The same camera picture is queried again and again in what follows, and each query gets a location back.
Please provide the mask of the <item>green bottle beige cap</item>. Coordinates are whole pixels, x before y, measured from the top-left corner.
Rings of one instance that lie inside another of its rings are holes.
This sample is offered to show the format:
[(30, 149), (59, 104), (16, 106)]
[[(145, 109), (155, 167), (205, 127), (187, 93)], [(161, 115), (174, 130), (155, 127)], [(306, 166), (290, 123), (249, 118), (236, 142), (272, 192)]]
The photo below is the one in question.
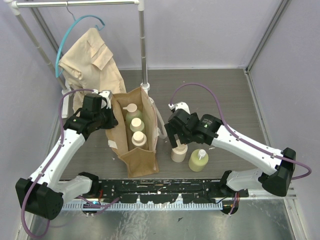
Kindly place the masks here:
[(129, 125), (131, 132), (134, 134), (135, 132), (142, 132), (142, 133), (146, 133), (145, 131), (145, 124), (144, 122), (138, 118), (135, 117), (131, 120), (131, 123)]

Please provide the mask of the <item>brown canvas bag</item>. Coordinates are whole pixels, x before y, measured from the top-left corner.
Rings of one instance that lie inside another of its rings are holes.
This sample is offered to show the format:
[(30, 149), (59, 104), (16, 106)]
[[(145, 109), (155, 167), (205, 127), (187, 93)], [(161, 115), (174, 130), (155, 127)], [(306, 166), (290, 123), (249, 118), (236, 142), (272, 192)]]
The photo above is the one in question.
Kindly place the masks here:
[[(156, 159), (156, 146), (159, 136), (158, 116), (153, 100), (138, 87), (128, 93), (116, 93), (112, 96), (111, 104), (118, 125), (105, 131), (109, 147), (118, 158), (126, 164), (129, 178), (142, 177), (159, 172)], [(133, 133), (125, 121), (127, 107), (136, 104), (142, 112), (148, 149), (135, 147), (132, 143)]]

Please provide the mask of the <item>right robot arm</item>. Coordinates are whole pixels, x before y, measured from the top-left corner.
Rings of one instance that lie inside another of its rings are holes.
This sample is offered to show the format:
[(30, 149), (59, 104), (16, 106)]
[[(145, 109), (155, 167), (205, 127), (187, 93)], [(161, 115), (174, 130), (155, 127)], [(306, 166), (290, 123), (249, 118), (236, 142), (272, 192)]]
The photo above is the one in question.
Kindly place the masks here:
[(227, 170), (219, 182), (219, 191), (232, 197), (245, 189), (264, 189), (278, 197), (287, 195), (295, 170), (296, 152), (268, 147), (234, 129), (221, 119), (210, 114), (201, 118), (197, 113), (183, 109), (175, 110), (164, 125), (170, 144), (176, 148), (181, 144), (197, 143), (224, 149), (255, 165), (255, 169), (244, 171)]

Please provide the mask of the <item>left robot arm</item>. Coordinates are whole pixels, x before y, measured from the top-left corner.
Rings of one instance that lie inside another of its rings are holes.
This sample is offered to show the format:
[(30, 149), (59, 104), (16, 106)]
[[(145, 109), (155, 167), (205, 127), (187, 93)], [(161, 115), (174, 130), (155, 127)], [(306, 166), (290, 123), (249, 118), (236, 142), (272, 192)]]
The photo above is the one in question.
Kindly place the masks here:
[[(142, 112), (146, 148), (133, 144), (133, 132), (125, 117), (131, 104)], [(106, 90), (85, 95), (82, 106), (65, 122), (59, 140), (43, 163), (29, 178), (17, 181), (15, 189), (22, 212), (53, 220), (63, 204), (74, 198), (82, 194), (88, 198), (99, 195), (99, 178), (91, 173), (81, 172), (74, 179), (60, 183), (74, 154), (97, 130), (106, 131), (108, 145), (126, 164), (129, 178), (157, 173), (155, 153), (161, 135), (157, 126), (160, 117), (154, 101), (141, 89), (118, 94)]]

